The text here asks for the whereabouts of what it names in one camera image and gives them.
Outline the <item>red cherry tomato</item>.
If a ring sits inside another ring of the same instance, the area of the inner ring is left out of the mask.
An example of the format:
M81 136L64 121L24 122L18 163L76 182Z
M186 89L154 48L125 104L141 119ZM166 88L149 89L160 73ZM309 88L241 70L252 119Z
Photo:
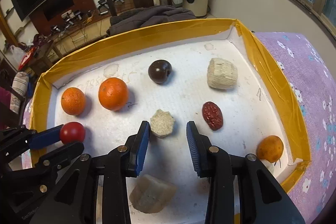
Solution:
M60 141L68 144L73 141L83 142L85 139L85 128L79 122L64 124L60 130Z

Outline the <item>small orange tangerine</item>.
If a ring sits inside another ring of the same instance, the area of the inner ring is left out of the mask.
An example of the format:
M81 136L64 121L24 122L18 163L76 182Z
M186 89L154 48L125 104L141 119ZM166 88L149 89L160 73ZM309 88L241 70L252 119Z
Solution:
M63 92L61 106L68 115L80 115L84 111L85 105L86 98L80 89L71 87Z

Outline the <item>large orange tangerine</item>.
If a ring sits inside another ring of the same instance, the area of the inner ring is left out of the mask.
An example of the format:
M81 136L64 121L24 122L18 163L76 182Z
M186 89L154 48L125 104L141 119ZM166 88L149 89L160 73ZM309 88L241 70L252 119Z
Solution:
M258 145L256 156L260 160L267 160L270 163L277 162L284 151L284 143L276 136L271 135L264 138Z

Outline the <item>round beige sugarcane slice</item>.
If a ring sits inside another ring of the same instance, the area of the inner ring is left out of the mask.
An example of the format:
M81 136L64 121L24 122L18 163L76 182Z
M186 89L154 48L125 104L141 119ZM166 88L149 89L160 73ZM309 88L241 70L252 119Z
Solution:
M159 213L172 200L176 191L177 186L174 184L146 174L137 179L129 201L142 213Z

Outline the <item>red jujube date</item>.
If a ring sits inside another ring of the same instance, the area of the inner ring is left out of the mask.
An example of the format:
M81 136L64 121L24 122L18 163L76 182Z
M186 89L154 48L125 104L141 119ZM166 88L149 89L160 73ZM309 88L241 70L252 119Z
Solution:
M209 128L217 131L223 127L224 119L221 109L215 103L208 101L202 106L202 116Z

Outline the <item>dark purple plum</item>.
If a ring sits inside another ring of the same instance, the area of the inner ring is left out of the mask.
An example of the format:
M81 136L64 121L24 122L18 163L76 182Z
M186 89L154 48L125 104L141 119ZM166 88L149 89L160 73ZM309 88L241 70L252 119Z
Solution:
M172 66L166 60L156 60L148 68L148 75L156 84L165 83L171 72Z

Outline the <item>large beige sugarcane chunk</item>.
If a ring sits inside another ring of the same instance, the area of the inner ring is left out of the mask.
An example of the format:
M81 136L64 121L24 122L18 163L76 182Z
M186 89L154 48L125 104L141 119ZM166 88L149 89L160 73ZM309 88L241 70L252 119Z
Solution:
M207 84L220 90L233 89L238 81L238 69L228 60L212 58L207 68Z

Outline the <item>wooden tv cabinet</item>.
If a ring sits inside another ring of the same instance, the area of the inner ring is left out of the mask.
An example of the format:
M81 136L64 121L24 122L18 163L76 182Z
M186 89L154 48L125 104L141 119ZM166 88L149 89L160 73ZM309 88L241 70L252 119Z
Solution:
M111 13L93 0L46 0L29 18L37 29L37 47L28 67L40 76L64 56L104 37Z

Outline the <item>purple floral tablecloth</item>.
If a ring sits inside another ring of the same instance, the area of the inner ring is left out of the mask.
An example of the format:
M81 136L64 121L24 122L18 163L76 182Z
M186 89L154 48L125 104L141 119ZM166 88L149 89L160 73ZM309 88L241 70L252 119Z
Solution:
M311 160L289 196L306 223L313 222L335 188L335 82L313 45L302 34L258 32L265 46L288 80L305 122ZM207 84L207 68L212 58L233 63L238 81L233 89L214 89ZM156 60L166 60L172 72L163 84L148 75ZM243 40L234 30L215 36L180 40L155 45L136 53L88 65L51 85L51 96L42 103L26 107L24 122L32 115L46 114L46 128L73 120L87 131L85 151L92 156L108 153L135 134L143 120L161 109L175 119L174 131L165 138L152 138L142 174L151 175L177 186L173 199L159 213L145 214L131 209L133 223L202 223L206 213L208 185L198 178L186 140L186 124L194 121L202 134L228 153L244 156L254 153L269 135L289 141L289 131L280 120L260 76L245 55ZM126 105L118 111L100 104L102 82L116 77L129 90ZM87 98L84 112L76 117L66 114L60 105L61 94L70 87L79 88ZM224 124L217 131L209 128L202 106L211 101L221 109Z

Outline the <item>yellow-rimmed white foam tray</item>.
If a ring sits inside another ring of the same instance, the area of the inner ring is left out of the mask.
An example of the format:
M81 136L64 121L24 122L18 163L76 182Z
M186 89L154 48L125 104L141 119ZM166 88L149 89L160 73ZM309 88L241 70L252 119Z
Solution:
M197 176L186 125L231 155L256 152L270 135L284 152L274 176L290 191L311 161L297 92L265 43L234 19L199 19L112 36L62 58L37 83L30 126L37 131L80 122L85 152L108 153L157 110L175 119L173 133L152 137L142 175L176 186L159 212L130 209L133 223L202 223L209 184Z

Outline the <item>grey cloth on chair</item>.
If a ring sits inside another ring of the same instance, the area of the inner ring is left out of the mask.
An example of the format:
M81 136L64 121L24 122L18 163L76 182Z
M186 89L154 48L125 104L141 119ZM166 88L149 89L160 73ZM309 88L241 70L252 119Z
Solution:
M151 6L125 11L110 18L110 27L106 31L109 36L121 34L138 28L157 24L196 19L194 13L182 7L169 5Z

